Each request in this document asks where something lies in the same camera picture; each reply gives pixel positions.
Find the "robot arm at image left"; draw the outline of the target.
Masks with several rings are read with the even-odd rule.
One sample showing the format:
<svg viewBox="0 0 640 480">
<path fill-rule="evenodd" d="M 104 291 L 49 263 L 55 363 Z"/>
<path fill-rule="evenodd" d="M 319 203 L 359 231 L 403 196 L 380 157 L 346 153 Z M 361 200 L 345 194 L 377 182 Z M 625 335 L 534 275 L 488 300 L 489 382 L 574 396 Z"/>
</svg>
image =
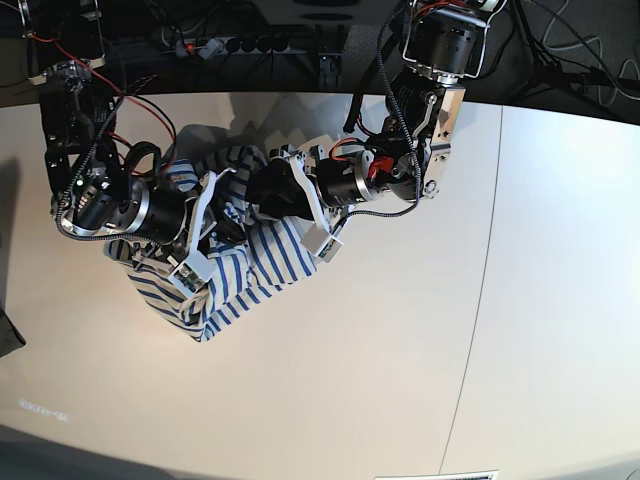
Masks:
<svg viewBox="0 0 640 480">
<path fill-rule="evenodd" d="M 58 231 L 81 242 L 128 241 L 186 247 L 202 205 L 211 227 L 230 245 L 245 240 L 223 202 L 201 187 L 181 192 L 169 170 L 177 147 L 149 141 L 120 154 L 117 116 L 126 102 L 154 115 L 177 138 L 174 124 L 144 100 L 136 84 L 119 86 L 99 68 L 106 63 L 101 10 L 96 1 L 20 1 L 27 75 L 37 87 L 44 161 Z"/>
</svg>

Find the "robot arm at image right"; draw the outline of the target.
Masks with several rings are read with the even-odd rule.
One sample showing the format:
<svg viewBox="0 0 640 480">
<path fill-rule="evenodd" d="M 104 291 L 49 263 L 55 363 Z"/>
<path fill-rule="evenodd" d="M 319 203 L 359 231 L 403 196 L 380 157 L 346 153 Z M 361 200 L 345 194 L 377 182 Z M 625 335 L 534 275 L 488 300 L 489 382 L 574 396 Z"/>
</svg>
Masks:
<svg viewBox="0 0 640 480">
<path fill-rule="evenodd" d="M 379 33 L 375 68 L 388 112 L 377 132 L 346 137 L 328 153 L 303 159 L 306 192 L 281 148 L 250 177 L 246 199 L 265 214 L 312 217 L 322 211 L 372 202 L 391 192 L 415 204 L 436 194 L 451 151 L 451 136 L 465 95 L 462 80 L 478 78 L 493 18 L 502 1 L 405 1 L 387 20 L 397 35 Z"/>
</svg>

